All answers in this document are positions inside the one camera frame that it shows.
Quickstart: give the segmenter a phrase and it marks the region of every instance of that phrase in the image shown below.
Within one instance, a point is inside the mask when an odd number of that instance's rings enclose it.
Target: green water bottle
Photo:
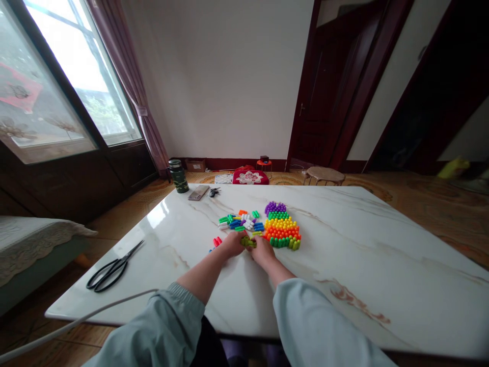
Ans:
[[[173,183],[175,184],[177,193],[183,194],[184,192],[187,192],[188,183],[181,160],[170,160],[168,163],[170,163],[170,173],[172,174]]]

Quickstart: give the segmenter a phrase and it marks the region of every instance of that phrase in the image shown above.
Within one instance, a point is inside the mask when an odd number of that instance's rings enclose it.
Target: white cable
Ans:
[[[32,343],[29,343],[27,345],[24,345],[23,347],[20,347],[20,348],[17,348],[17,349],[14,349],[13,351],[10,351],[8,353],[5,353],[4,355],[1,355],[0,356],[0,364],[3,364],[15,357],[18,357],[19,355],[21,354],[24,354],[26,352],[28,352],[29,350],[31,349],[34,349],[48,341],[50,341],[51,339],[54,339],[55,337],[67,332],[68,330],[71,330],[73,329],[75,326],[78,326],[79,324],[81,324],[83,321],[89,319],[90,317],[92,316],[95,316],[96,314],[98,314],[99,312],[102,312],[108,308],[111,308],[111,307],[114,307],[120,303],[124,303],[126,301],[129,301],[133,298],[137,298],[139,296],[142,296],[142,295],[145,295],[147,293],[151,293],[151,292],[156,292],[156,291],[159,291],[159,289],[152,289],[152,290],[148,290],[148,291],[144,291],[144,292],[141,292],[141,293],[138,293],[138,294],[135,294],[133,296],[130,296],[130,297],[127,297],[127,298],[124,298],[124,299],[121,299],[119,301],[115,301],[115,302],[112,302],[112,303],[109,303],[108,305],[104,306],[104,307],[101,307],[99,308],[98,310],[95,310],[91,313],[89,313],[88,315],[85,315],[75,321],[73,321],[72,323],[66,325],[66,326],[63,326],[62,328],[56,330],[56,331],[53,331],[51,334],[48,334],[48,335],[45,335],[35,341],[33,341]]]

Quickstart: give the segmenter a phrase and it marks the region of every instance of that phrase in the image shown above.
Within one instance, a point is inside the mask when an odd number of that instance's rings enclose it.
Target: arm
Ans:
[[[244,235],[244,232],[230,233],[200,263],[178,278],[177,283],[206,305],[219,278],[223,264],[228,259],[243,252],[244,247],[241,246],[239,241]]]
[[[292,366],[395,366],[321,291],[289,272],[267,240],[256,240],[252,256],[277,288],[274,309]]]
[[[156,292],[145,309],[114,330],[87,366],[186,366],[194,359],[205,304],[224,262],[243,251],[233,232],[168,289]]]

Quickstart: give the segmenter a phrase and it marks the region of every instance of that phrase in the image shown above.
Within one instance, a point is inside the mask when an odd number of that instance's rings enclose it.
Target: dark pants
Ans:
[[[229,366],[223,345],[206,316],[202,318],[202,331],[200,333],[199,342],[197,343],[197,351],[194,360],[190,366]]]

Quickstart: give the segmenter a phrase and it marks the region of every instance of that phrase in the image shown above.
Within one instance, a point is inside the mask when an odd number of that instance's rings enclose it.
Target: smartphone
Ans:
[[[207,190],[209,190],[208,185],[198,185],[197,188],[190,194],[188,199],[192,201],[199,201]]]

